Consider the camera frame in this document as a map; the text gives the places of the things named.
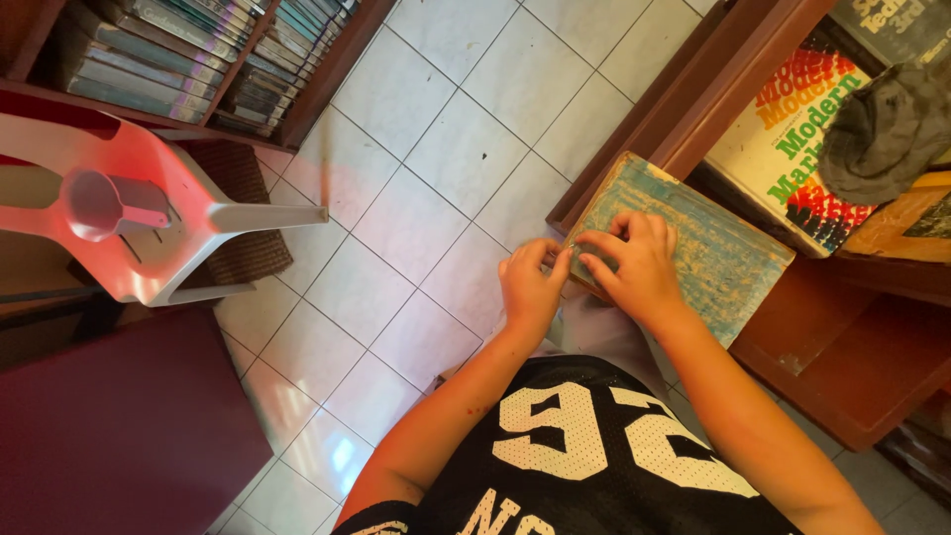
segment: white plastic chair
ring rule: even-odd
[[[178,286],[218,246],[238,234],[327,222],[326,207],[232,202],[184,150],[142,127],[119,122],[116,135],[103,140],[81,129],[0,113],[0,154],[60,176],[78,168],[93,169],[151,181],[165,192],[172,208],[168,228],[111,235],[96,243],[73,233],[61,200],[42,209],[0,207],[1,229],[59,242],[116,301],[161,307],[253,290],[250,284]]]

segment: person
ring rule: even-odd
[[[498,267],[504,327],[380,442],[333,533],[883,534],[684,303],[676,241],[661,217],[642,212],[576,239],[617,261],[613,272],[578,256],[667,352],[715,451],[668,409],[662,383],[636,377],[656,365],[551,351],[529,358],[547,342],[574,250],[538,239]],[[546,275],[548,253],[557,258]],[[563,319],[562,335],[577,338]],[[585,344],[597,346],[575,347]]]

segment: wooden bookshelf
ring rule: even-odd
[[[239,130],[208,125],[214,109],[235,80],[244,60],[254,49],[277,13],[281,0],[272,0],[266,12],[258,17],[247,45],[224,74],[224,79],[211,106],[197,124],[177,121],[153,115],[137,109],[124,108],[107,102],[89,99],[62,92],[47,83],[42,77],[31,76],[37,67],[40,49],[49,37],[53,23],[67,0],[0,0],[0,91],[30,95],[86,109],[98,109],[126,119],[152,125],[196,132],[203,137],[229,139],[284,152],[296,153],[303,139],[317,122],[318,117],[340,88],[350,69],[357,63],[363,49],[370,43],[383,19],[396,0],[362,0],[330,51],[317,66],[310,82],[298,96],[295,105],[287,112],[281,127],[271,138],[264,138]]]

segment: mesh jersey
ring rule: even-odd
[[[419,506],[334,535],[799,534],[647,388],[600,359],[530,359]]]

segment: brown mat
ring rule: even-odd
[[[187,147],[212,182],[236,203],[270,204],[254,150],[226,140]],[[228,240],[204,261],[218,285],[237,285],[275,275],[294,263],[279,230],[247,232]]]

